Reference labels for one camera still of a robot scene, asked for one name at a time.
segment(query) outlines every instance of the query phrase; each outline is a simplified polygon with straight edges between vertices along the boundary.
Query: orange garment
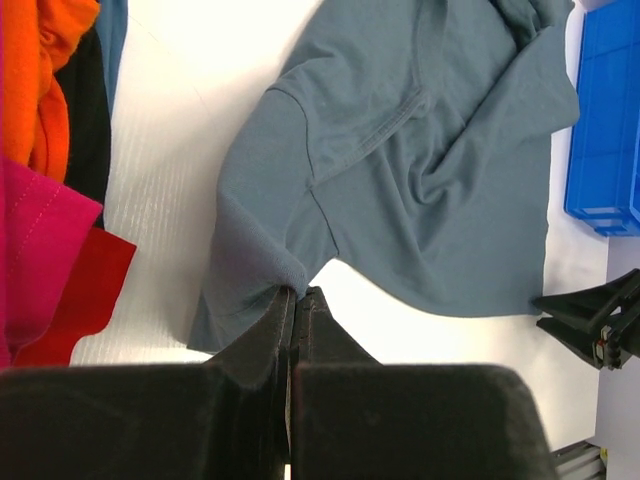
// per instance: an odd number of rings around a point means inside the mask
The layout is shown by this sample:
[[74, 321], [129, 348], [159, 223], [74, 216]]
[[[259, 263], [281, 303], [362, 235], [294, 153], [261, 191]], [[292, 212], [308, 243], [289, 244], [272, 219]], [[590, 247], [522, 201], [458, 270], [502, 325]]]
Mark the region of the orange garment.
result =
[[69, 117], [53, 74], [93, 25], [96, 0], [2, 0], [2, 151], [59, 182], [69, 155]]

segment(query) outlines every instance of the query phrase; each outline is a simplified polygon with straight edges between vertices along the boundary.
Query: pile of clothes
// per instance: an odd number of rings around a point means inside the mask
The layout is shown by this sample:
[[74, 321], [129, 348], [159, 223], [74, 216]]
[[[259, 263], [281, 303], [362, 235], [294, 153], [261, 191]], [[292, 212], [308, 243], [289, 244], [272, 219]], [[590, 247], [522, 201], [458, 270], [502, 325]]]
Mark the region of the pile of clothes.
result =
[[68, 365], [135, 246], [104, 230], [126, 0], [2, 2], [0, 369]]

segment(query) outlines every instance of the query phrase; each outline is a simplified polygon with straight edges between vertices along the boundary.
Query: blue basket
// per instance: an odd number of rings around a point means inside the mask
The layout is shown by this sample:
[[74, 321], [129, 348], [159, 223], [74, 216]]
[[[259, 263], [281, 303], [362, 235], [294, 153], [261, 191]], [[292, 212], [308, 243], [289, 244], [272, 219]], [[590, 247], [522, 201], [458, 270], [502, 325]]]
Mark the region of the blue basket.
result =
[[588, 13], [565, 210], [604, 236], [640, 236], [640, 1]]

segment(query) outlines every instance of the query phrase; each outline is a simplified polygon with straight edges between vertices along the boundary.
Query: blue garment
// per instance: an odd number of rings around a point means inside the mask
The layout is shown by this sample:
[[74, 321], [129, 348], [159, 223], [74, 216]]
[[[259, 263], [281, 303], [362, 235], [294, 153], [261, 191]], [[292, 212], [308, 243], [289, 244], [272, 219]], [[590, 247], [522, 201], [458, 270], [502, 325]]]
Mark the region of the blue garment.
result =
[[100, 14], [96, 21], [96, 30], [102, 46], [104, 83], [107, 88], [109, 113], [113, 112], [120, 58], [127, 35], [127, 23], [127, 0], [100, 0]]
[[225, 159], [190, 347], [332, 258], [424, 311], [535, 312], [551, 133], [578, 117], [572, 6], [325, 0]]

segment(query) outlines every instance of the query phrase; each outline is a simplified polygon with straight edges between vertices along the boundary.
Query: blue plastic bin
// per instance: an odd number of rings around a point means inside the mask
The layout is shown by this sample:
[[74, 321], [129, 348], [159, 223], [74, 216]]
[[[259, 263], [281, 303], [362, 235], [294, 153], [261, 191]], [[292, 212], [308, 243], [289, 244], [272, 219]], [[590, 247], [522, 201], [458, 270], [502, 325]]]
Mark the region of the blue plastic bin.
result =
[[565, 210], [604, 236], [640, 236], [640, 0], [587, 14]]

